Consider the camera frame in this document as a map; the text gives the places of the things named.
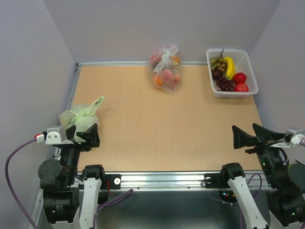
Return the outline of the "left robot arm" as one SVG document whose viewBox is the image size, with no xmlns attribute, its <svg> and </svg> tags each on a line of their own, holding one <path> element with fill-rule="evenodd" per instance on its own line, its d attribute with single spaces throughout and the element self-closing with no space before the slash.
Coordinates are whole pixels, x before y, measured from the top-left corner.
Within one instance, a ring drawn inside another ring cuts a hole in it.
<svg viewBox="0 0 305 229">
<path fill-rule="evenodd" d="M 43 191 L 43 208 L 54 229 L 95 229 L 99 192 L 110 190 L 110 182 L 102 165 L 89 165 L 78 175 L 81 152 L 99 147 L 98 125 L 77 132 L 57 126 L 37 136 L 60 149 L 60 156 L 45 160 L 38 169 Z"/>
</svg>

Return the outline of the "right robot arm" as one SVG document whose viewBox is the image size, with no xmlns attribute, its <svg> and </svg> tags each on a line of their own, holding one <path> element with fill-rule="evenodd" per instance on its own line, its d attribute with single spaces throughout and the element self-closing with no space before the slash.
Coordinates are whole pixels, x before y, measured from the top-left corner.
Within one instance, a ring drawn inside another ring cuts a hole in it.
<svg viewBox="0 0 305 229">
<path fill-rule="evenodd" d="M 219 180 L 229 187 L 241 209 L 248 229 L 303 229 L 305 227 L 305 165 L 290 162 L 286 148 L 304 146 L 305 132 L 290 128 L 284 133 L 253 124 L 255 135 L 237 126 L 232 127 L 234 149 L 245 147 L 245 152 L 255 154 L 263 175 L 259 176 L 259 188 L 265 180 L 269 190 L 265 193 L 270 222 L 262 216 L 251 194 L 243 168 L 238 163 L 222 166 Z"/>
</svg>

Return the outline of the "dark purple grapes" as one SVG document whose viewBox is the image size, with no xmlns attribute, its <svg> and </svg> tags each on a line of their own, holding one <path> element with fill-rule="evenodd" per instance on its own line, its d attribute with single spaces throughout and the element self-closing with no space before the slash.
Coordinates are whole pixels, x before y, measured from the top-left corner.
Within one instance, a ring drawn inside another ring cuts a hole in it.
<svg viewBox="0 0 305 229">
<path fill-rule="evenodd" d="M 235 83 L 233 80 L 228 80 L 225 77 L 216 79 L 216 87 L 218 91 L 222 92 L 233 92 L 235 88 Z"/>
</svg>

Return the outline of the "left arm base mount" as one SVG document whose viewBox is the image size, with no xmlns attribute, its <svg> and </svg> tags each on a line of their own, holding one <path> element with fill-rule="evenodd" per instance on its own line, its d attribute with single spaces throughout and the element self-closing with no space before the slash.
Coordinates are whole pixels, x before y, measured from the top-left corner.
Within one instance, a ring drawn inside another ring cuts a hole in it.
<svg viewBox="0 0 305 229">
<path fill-rule="evenodd" d="M 74 179 L 74 185 L 79 189 L 84 189 L 85 181 L 88 181 L 89 178 L 93 178 L 93 180 L 97 180 L 98 178 L 102 178 L 102 183 L 99 186 L 99 190 L 106 191 L 109 189 L 120 189 L 121 188 L 121 175 L 120 174 L 96 174 L 96 173 L 88 173 L 88 174 L 77 174 Z"/>
</svg>

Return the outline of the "aluminium front rail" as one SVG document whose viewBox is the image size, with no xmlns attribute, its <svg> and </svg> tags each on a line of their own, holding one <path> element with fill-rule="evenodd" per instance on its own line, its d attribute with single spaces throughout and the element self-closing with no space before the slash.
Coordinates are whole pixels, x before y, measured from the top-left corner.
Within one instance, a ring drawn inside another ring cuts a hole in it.
<svg viewBox="0 0 305 229">
<path fill-rule="evenodd" d="M 111 185 L 112 191 L 206 191 L 204 179 L 219 171 L 182 172 L 106 172 L 118 176 L 118 189 Z"/>
</svg>

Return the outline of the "clear plastic fruit bag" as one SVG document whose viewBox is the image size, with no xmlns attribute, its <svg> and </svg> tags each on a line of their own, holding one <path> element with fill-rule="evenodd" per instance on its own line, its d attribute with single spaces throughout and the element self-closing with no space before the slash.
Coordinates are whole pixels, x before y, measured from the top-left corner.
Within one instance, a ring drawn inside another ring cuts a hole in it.
<svg viewBox="0 0 305 229">
<path fill-rule="evenodd" d="M 182 62 L 178 48 L 157 50 L 148 61 L 150 78 L 155 88 L 174 94 L 182 80 Z"/>
</svg>

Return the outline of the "orange fruit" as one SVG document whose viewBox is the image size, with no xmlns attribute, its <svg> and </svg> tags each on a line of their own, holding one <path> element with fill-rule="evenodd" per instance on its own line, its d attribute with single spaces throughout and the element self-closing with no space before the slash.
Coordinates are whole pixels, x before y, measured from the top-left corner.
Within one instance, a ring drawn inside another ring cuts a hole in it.
<svg viewBox="0 0 305 229">
<path fill-rule="evenodd" d="M 163 87 L 164 82 L 162 81 L 161 75 L 160 74 L 155 74 L 153 76 L 153 81 L 156 86 Z"/>
</svg>

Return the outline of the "dark mangosteen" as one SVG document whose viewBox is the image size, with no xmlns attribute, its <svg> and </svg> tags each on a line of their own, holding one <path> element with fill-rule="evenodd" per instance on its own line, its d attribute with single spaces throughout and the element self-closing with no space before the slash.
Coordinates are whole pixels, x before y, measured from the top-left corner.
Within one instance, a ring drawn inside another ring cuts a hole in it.
<svg viewBox="0 0 305 229">
<path fill-rule="evenodd" d="M 223 72 L 221 70 L 219 70 L 219 69 L 212 70 L 212 78 L 214 80 L 217 80 L 222 77 L 223 77 Z"/>
</svg>

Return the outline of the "red apple upper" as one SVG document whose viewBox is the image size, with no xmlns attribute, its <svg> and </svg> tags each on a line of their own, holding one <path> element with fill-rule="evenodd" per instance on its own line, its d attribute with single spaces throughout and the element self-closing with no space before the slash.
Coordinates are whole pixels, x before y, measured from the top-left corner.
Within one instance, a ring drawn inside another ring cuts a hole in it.
<svg viewBox="0 0 305 229">
<path fill-rule="evenodd" d="M 236 73 L 233 77 L 233 81 L 235 84 L 245 83 L 247 80 L 247 76 L 244 73 Z"/>
</svg>

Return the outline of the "longan bunch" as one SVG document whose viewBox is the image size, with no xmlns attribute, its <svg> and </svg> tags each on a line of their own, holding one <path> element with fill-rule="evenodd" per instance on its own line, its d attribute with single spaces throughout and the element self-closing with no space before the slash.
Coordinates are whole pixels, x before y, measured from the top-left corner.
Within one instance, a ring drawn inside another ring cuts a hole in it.
<svg viewBox="0 0 305 229">
<path fill-rule="evenodd" d="M 224 72 L 227 67 L 227 62 L 224 60 L 223 57 L 224 49 L 222 49 L 215 57 L 209 59 L 211 70 L 220 70 Z"/>
</svg>

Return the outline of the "white plastic basket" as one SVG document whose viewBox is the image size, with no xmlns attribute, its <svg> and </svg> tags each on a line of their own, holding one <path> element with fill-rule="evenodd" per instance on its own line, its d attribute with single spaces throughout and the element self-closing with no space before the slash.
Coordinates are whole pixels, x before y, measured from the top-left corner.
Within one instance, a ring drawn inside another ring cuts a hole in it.
<svg viewBox="0 0 305 229">
<path fill-rule="evenodd" d="M 244 73 L 247 76 L 247 80 L 245 84 L 249 88 L 249 92 L 241 93 L 241 92 L 222 92 L 218 91 L 216 87 L 216 80 L 212 78 L 212 70 L 210 67 L 209 59 L 215 57 L 222 49 L 211 49 L 206 52 L 206 57 L 208 60 L 208 71 L 210 75 L 210 82 L 212 86 L 213 96 L 215 98 L 246 98 L 250 95 L 257 94 L 259 91 L 257 81 L 254 75 L 254 71 L 249 59 L 249 56 L 246 52 L 242 50 L 232 50 L 232 49 L 224 49 L 223 57 L 226 56 L 231 57 L 235 64 L 235 74 L 236 73 Z M 223 77 L 226 78 L 226 70 L 223 72 Z"/>
</svg>

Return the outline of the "green plastic bag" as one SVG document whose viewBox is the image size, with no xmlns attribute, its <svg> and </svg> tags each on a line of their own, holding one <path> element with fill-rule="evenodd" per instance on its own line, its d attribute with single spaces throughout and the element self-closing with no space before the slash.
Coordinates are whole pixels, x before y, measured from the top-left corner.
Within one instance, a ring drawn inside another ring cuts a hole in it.
<svg viewBox="0 0 305 229">
<path fill-rule="evenodd" d="M 74 139 L 76 142 L 84 142 L 83 139 L 76 135 L 77 132 L 87 131 L 93 124 L 97 124 L 100 127 L 100 121 L 96 112 L 104 101 L 105 97 L 101 96 L 92 102 L 90 105 L 77 104 L 70 110 L 64 111 L 59 115 L 59 121 L 65 129 L 75 125 L 76 131 Z"/>
</svg>

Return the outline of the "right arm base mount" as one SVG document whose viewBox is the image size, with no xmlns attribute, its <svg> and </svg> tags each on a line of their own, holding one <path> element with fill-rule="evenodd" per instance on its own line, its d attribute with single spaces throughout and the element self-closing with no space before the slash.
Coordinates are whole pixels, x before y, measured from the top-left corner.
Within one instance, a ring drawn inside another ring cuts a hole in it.
<svg viewBox="0 0 305 229">
<path fill-rule="evenodd" d="M 205 188 L 227 188 L 228 184 L 220 173 L 207 173 L 204 175 L 201 186 Z"/>
</svg>

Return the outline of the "red apple lower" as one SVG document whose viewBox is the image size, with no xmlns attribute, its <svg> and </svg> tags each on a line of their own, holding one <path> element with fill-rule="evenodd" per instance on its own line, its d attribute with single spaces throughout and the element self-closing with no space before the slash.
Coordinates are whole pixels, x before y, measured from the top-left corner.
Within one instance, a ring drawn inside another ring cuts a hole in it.
<svg viewBox="0 0 305 229">
<path fill-rule="evenodd" d="M 246 93 L 249 92 L 249 88 L 245 83 L 239 83 L 235 86 L 234 92 Z"/>
</svg>

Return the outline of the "yellow banana bunch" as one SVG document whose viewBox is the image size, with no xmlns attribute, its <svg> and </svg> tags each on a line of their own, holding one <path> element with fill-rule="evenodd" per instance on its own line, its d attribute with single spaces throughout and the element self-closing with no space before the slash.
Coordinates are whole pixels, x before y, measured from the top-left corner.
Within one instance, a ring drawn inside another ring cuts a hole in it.
<svg viewBox="0 0 305 229">
<path fill-rule="evenodd" d="M 235 75 L 235 64 L 231 57 L 226 56 L 224 58 L 227 62 L 226 78 L 232 80 Z"/>
</svg>

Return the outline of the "pink peach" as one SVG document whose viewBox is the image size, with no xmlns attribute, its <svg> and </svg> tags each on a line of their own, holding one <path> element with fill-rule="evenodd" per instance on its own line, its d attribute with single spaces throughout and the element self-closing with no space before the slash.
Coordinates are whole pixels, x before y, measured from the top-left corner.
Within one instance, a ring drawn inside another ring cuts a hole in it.
<svg viewBox="0 0 305 229">
<path fill-rule="evenodd" d="M 162 71 L 162 81 L 164 83 L 171 84 L 174 80 L 174 74 L 170 69 L 164 69 Z"/>
</svg>

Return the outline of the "red apple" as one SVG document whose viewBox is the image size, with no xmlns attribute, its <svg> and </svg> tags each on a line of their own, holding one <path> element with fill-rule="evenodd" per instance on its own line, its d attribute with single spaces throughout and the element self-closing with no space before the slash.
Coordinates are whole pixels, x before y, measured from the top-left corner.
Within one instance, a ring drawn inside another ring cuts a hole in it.
<svg viewBox="0 0 305 229">
<path fill-rule="evenodd" d="M 239 83 L 235 86 L 234 92 L 246 93 L 249 92 L 249 88 L 245 83 Z"/>
<path fill-rule="evenodd" d="M 236 73 L 233 77 L 233 81 L 235 84 L 245 83 L 247 80 L 247 76 L 244 73 Z"/>
</svg>

